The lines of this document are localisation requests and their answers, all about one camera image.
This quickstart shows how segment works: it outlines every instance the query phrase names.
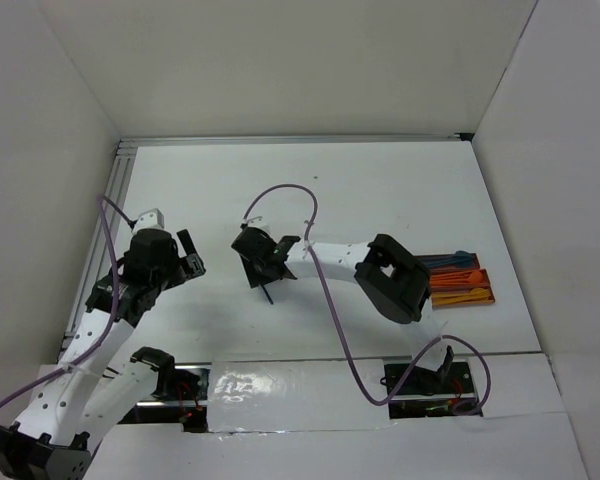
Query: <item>black mount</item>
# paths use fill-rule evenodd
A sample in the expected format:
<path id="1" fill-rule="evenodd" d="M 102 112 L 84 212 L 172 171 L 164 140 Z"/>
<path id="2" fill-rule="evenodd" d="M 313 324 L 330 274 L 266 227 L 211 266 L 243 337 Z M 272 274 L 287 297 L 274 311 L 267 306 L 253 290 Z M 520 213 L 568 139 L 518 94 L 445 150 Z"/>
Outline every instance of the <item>black mount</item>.
<path id="1" fill-rule="evenodd" d="M 378 312 L 389 320 L 406 324 L 422 318 L 422 307 L 431 296 L 431 272 L 393 237 L 376 236 L 367 257 L 356 265 L 354 277 Z"/>
<path id="2" fill-rule="evenodd" d="M 240 254 L 251 288 L 283 278 L 295 280 L 285 262 L 289 250 L 300 241 L 300 237 L 285 236 L 276 243 L 264 230 L 246 225 L 241 225 L 241 228 L 242 232 L 233 241 L 231 248 Z"/>
<path id="3" fill-rule="evenodd" d="M 475 137 L 476 134 L 475 133 L 469 133 L 469 132 L 461 132 L 461 133 L 456 133 L 456 136 L 462 142 L 472 142 L 473 141 L 473 137 Z"/>
<path id="4" fill-rule="evenodd" d="M 164 290 L 206 273 L 187 230 L 178 232 L 186 253 L 178 256 L 178 244 L 165 230 L 145 228 L 131 239 L 129 250 L 118 260 L 120 274 L 120 302 L 118 319 L 136 327 L 142 315 L 156 303 Z M 98 280 L 87 299 L 87 312 L 93 309 L 111 312 L 113 301 L 113 276 L 109 273 Z"/>
<path id="5" fill-rule="evenodd" d="M 0 426 L 0 471 L 17 480 L 80 480 L 91 465 L 88 435 L 76 435 L 68 447 L 49 444 L 18 432 L 19 425 Z"/>
<path id="6" fill-rule="evenodd" d="M 154 398 L 166 398 L 169 394 L 169 387 L 172 378 L 175 375 L 176 360 L 172 355 L 158 350 L 157 348 L 142 347 L 136 353 L 131 355 L 131 363 L 144 363 L 151 367 L 151 370 L 158 372 L 158 383 L 156 390 L 151 394 Z"/>

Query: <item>black bracket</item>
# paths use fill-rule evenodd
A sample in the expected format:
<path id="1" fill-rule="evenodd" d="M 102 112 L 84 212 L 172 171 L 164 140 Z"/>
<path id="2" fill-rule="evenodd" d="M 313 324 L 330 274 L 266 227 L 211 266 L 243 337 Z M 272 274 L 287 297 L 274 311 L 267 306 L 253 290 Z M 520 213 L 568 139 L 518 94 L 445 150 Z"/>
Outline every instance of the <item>black bracket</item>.
<path id="1" fill-rule="evenodd" d="M 206 273 L 189 232 L 181 230 L 178 238 L 186 253 L 184 257 L 178 256 L 178 244 L 167 231 L 145 228 L 133 236 L 129 250 L 116 265 L 122 268 L 118 319 L 136 327 L 163 291 Z M 113 275 L 109 270 L 93 286 L 86 302 L 87 312 L 111 312 L 112 302 Z"/>
<path id="2" fill-rule="evenodd" d="M 151 367 L 151 370 L 158 372 L 158 383 L 152 396 L 155 398 L 165 398 L 169 394 L 171 378 L 176 368 L 176 360 L 172 355 L 158 350 L 157 348 L 142 347 L 136 353 L 131 355 L 131 363 L 144 363 Z"/>
<path id="3" fill-rule="evenodd" d="M 402 388 L 398 391 L 398 395 L 429 396 L 441 393 L 453 393 L 454 390 L 449 390 L 450 386 L 447 384 L 451 368 L 462 370 L 463 374 L 465 372 L 463 369 L 466 369 L 467 372 L 471 373 L 466 363 L 453 363 L 453 357 L 453 349 L 450 346 L 447 346 L 444 362 L 440 365 L 438 371 L 432 372 L 426 368 L 416 366 L 411 375 L 407 378 L 407 381 L 402 385 Z M 391 390 L 393 390 L 408 367 L 409 363 L 385 364 L 385 377 L 380 380 L 380 383 L 387 387 L 387 393 L 390 393 Z M 463 388 L 465 392 L 468 393 L 469 391 L 473 391 L 471 380 L 467 382 L 463 378 L 460 378 L 459 381 L 462 382 L 462 387 L 466 387 L 466 390 Z"/>
<path id="4" fill-rule="evenodd" d="M 378 234 L 354 275 L 378 312 L 396 323 L 418 322 L 431 296 L 431 272 L 393 237 Z"/>
<path id="5" fill-rule="evenodd" d="M 76 435 L 72 444 L 49 444 L 49 435 L 39 439 L 0 425 L 0 471 L 16 480 L 81 480 L 92 456 L 87 450 L 87 434 Z"/>
<path id="6" fill-rule="evenodd" d="M 249 286 L 255 288 L 283 278 L 295 280 L 285 262 L 299 241 L 300 237 L 284 236 L 276 243 L 264 230 L 242 225 L 231 248 L 240 255 Z"/>
<path id="7" fill-rule="evenodd" d="M 458 138 L 460 139 L 461 142 L 472 142 L 473 137 L 475 137 L 476 134 L 464 132 L 464 133 L 456 133 L 456 135 L 458 136 Z"/>

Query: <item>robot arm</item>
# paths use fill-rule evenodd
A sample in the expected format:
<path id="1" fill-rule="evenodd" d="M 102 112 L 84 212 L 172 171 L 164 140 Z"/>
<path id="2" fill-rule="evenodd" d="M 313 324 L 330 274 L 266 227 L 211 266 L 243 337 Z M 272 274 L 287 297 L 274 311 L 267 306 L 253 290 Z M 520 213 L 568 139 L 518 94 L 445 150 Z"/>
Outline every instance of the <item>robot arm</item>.
<path id="1" fill-rule="evenodd" d="M 133 405 L 149 395 L 163 398 L 174 372 L 172 356 L 144 347 L 120 375 L 93 395 L 109 362 L 133 334 L 142 315 L 169 288 L 204 275 L 205 269 L 186 230 L 178 232 L 185 250 L 179 257 L 159 210 L 137 220 L 130 248 L 118 260 L 119 304 L 115 322 L 92 355 L 75 360 L 106 331 L 113 301 L 113 276 L 96 282 L 78 331 L 60 360 L 67 370 L 44 385 L 10 427 L 0 426 L 0 470 L 22 480 L 79 480 L 106 433 Z"/>
<path id="2" fill-rule="evenodd" d="M 300 237 L 284 236 L 276 242 L 261 217 L 241 228 L 231 247 L 240 254 L 252 288 L 285 278 L 317 276 Z M 357 283 L 382 316 L 400 324 L 413 353 L 440 336 L 427 301 L 430 272 L 395 239 L 378 234 L 371 242 L 311 246 L 327 278 Z M 441 383 L 452 361 L 451 347 L 439 342 L 422 357 L 419 368 L 434 372 Z"/>

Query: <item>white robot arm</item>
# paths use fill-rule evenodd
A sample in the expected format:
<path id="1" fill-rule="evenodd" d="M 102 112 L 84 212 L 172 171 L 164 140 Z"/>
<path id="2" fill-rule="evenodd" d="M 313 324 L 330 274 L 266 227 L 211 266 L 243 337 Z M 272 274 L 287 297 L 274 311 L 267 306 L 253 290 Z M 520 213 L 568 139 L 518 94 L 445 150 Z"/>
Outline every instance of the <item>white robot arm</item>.
<path id="1" fill-rule="evenodd" d="M 5 476 L 80 480 L 104 436 L 136 402 L 167 395 L 175 360 L 148 347 L 134 353 L 120 374 L 93 395 L 109 362 L 158 296 L 205 273 L 189 233 L 178 232 L 185 250 L 179 257 L 175 239 L 163 227 L 157 209 L 135 222 L 130 248 L 117 262 L 122 273 L 115 321 L 100 346 L 76 365 L 111 320 L 111 271 L 93 287 L 78 331 L 59 362 L 66 373 L 47 382 L 11 426 L 0 426 L 0 470 Z"/>

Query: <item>wire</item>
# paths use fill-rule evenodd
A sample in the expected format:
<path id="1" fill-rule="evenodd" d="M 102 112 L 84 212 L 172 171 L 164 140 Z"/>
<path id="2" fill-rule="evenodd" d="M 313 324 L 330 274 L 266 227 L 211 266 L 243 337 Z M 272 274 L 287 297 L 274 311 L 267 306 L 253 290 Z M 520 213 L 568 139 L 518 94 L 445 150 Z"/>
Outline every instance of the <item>wire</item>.
<path id="1" fill-rule="evenodd" d="M 111 205 L 113 207 L 113 209 L 116 212 L 118 212 L 118 215 L 120 215 L 123 218 L 123 220 L 125 222 L 127 222 L 127 225 L 129 225 L 129 228 L 133 229 L 133 227 L 135 226 L 136 222 L 134 222 L 133 220 L 131 220 L 129 218 L 129 216 L 126 213 L 124 213 L 124 211 L 113 200 L 111 200 L 109 197 L 107 197 L 106 195 L 101 195 L 101 197 L 102 197 L 102 200 L 104 200 L 105 202 L 107 202 L 109 205 Z"/>
<path id="2" fill-rule="evenodd" d="M 351 350 L 349 349 L 349 344 L 347 342 L 347 339 L 344 334 L 344 330 L 342 328 L 342 323 L 340 322 L 340 318 L 338 316 L 338 312 L 337 312 L 335 303 L 333 301 L 333 297 L 331 296 L 331 292 L 329 290 L 329 285 L 327 284 L 327 279 L 322 270 L 322 265 L 320 264 L 320 260 L 318 259 L 318 255 L 313 250 L 313 247 L 311 246 L 311 243 L 309 242 L 309 233 L 311 232 L 311 228 L 313 227 L 316 216 L 318 215 L 318 199 L 316 198 L 315 194 L 311 190 L 309 190 L 307 187 L 305 187 L 303 185 L 297 185 L 295 183 L 283 183 L 280 185 L 274 185 L 273 187 L 270 187 L 270 188 L 266 189 L 264 192 L 262 192 L 261 194 L 259 194 L 253 200 L 253 202 L 251 202 L 251 204 L 247 208 L 247 211 L 244 214 L 244 220 L 246 221 L 248 219 L 249 214 L 251 213 L 251 211 L 253 210 L 255 205 L 262 199 L 262 197 L 264 197 L 265 195 L 267 195 L 270 192 L 273 192 L 274 190 L 278 190 L 281 188 L 295 188 L 298 190 L 302 190 L 302 191 L 306 192 L 313 200 L 313 212 L 311 213 L 311 217 L 309 218 L 309 221 L 307 222 L 307 228 L 304 232 L 304 241 L 307 244 L 307 251 L 311 255 L 311 258 L 313 259 L 313 263 L 315 264 L 315 267 L 316 267 L 316 271 L 318 272 L 318 278 L 320 279 L 320 284 L 322 285 L 322 290 L 324 291 L 325 299 L 327 301 L 327 306 L 329 307 L 329 311 L 331 312 L 331 318 L 333 319 L 333 323 L 336 327 L 336 331 L 338 333 L 338 338 L 340 339 L 340 343 L 342 345 L 342 350 L 344 351 L 344 355 L 346 357 L 347 363 L 349 364 L 349 369 L 351 370 L 351 374 L 353 375 L 353 378 L 356 381 L 358 388 L 362 392 L 362 395 L 364 395 L 364 397 L 369 401 L 369 403 L 376 405 L 378 407 L 388 404 L 393 399 L 393 397 L 395 397 L 398 394 L 398 392 L 402 388 L 402 385 L 404 385 L 404 382 L 406 382 L 409 375 L 411 375 L 411 373 L 415 369 L 418 361 L 432 347 L 434 347 L 436 344 L 438 344 L 439 342 L 441 342 L 444 339 L 444 340 L 453 340 L 455 342 L 458 342 L 458 343 L 464 345 L 465 347 L 467 347 L 469 350 L 471 350 L 471 352 L 473 352 L 473 354 L 482 363 L 482 366 L 484 367 L 484 371 L 485 371 L 485 375 L 486 375 L 486 388 L 485 388 L 485 393 L 484 393 L 482 400 L 479 403 L 477 403 L 474 408 L 472 408 L 471 410 L 469 410 L 467 412 L 459 412 L 458 408 L 462 405 L 467 404 L 468 402 L 472 402 L 472 400 L 460 401 L 452 407 L 451 411 L 454 415 L 473 415 L 475 413 L 479 413 L 480 410 L 482 409 L 482 407 L 484 406 L 484 404 L 487 403 L 487 400 L 489 399 L 489 395 L 491 393 L 491 372 L 489 371 L 489 366 L 487 365 L 487 362 L 486 362 L 484 356 L 480 352 L 478 352 L 478 350 L 476 350 L 476 348 L 473 347 L 471 344 L 469 344 L 467 341 L 462 340 L 461 338 L 458 338 L 454 335 L 441 335 L 439 337 L 434 338 L 427 345 L 425 345 L 424 348 L 422 350 L 420 350 L 416 354 L 415 357 L 413 357 L 413 360 L 409 364 L 409 367 L 404 371 L 404 373 L 402 374 L 402 377 L 400 377 L 400 380 L 398 380 L 398 383 L 396 383 L 393 390 L 391 390 L 391 392 L 385 398 L 383 398 L 381 400 L 377 400 L 371 396 L 371 394 L 365 387 L 364 382 L 360 378 L 358 369 L 356 368 L 355 362 L 353 360 L 353 356 L 351 354 Z"/>
<path id="3" fill-rule="evenodd" d="M 109 205 L 114 206 L 114 208 L 116 209 L 116 211 L 118 213 L 122 213 L 122 211 L 120 210 L 120 207 L 118 207 L 110 198 L 108 198 L 104 195 L 98 195 L 97 199 L 98 199 L 98 214 L 100 216 L 100 223 L 102 224 L 102 230 L 104 233 L 104 240 L 105 240 L 105 243 L 107 246 L 107 251 L 109 253 L 109 259 L 111 261 L 111 265 L 116 265 L 116 252 L 115 252 L 115 249 L 113 246 L 113 238 L 111 235 L 111 229 L 109 227 L 109 223 L 107 222 L 107 217 L 105 215 L 103 202 L 107 202 Z M 118 314 L 118 303 L 119 303 L 119 297 L 120 297 L 120 277 L 118 275 L 117 268 L 112 268 L 111 273 L 112 273 L 112 283 L 113 283 L 113 293 L 112 293 L 113 299 L 111 302 L 111 314 L 109 315 L 109 321 L 107 322 L 107 325 L 105 326 L 105 329 L 102 332 L 102 335 L 100 335 L 100 337 L 98 338 L 98 340 L 91 347 L 89 347 L 82 355 L 80 355 L 73 362 L 71 362 L 71 365 L 79 365 L 82 362 L 84 362 L 87 358 L 89 358 L 91 356 L 91 354 L 93 354 L 93 352 L 95 352 L 102 345 L 105 338 L 107 338 L 107 335 L 109 335 L 109 332 L 111 331 L 111 328 L 113 327 L 113 324 L 115 323 L 116 316 Z M 24 387 L 13 392 L 11 395 L 8 395 L 4 399 L 0 400 L 0 409 L 2 409 L 5 405 L 8 405 L 9 403 L 11 403 L 13 400 L 20 397 L 21 395 L 24 395 L 28 391 L 33 390 L 38 385 L 42 385 L 43 383 L 47 383 L 52 380 L 55 380 L 56 378 L 61 377 L 65 373 L 67 373 L 67 370 L 65 370 L 64 368 L 59 368 L 57 370 L 54 370 L 51 373 L 48 373 L 47 375 L 45 375 L 43 377 L 40 377 L 39 379 L 37 379 L 33 382 L 25 385 Z"/>
<path id="4" fill-rule="evenodd" d="M 462 388 L 462 384 L 458 381 L 458 379 L 457 378 L 452 378 L 451 379 L 451 384 L 455 387 L 456 398 L 462 397 L 462 394 L 464 393 L 464 389 Z"/>
<path id="5" fill-rule="evenodd" d="M 181 387 L 184 387 L 187 392 L 189 392 L 189 395 L 191 395 L 193 397 L 193 392 L 191 391 L 191 387 L 189 385 L 187 385 L 184 382 L 179 382 L 178 385 L 180 385 Z"/>
<path id="6" fill-rule="evenodd" d="M 187 411 L 184 409 L 184 400 L 182 399 L 182 390 L 180 390 L 180 384 L 176 385 L 176 390 L 178 391 L 178 404 L 180 405 L 180 413 L 182 413 L 182 415 L 186 415 Z"/>
<path id="7" fill-rule="evenodd" d="M 91 461 L 93 462 L 96 458 L 96 455 L 98 454 L 98 452 L 100 451 L 100 445 L 102 445 L 102 440 L 100 441 L 100 443 L 98 444 L 98 446 L 96 448 L 93 449 L 93 455 L 91 455 Z"/>

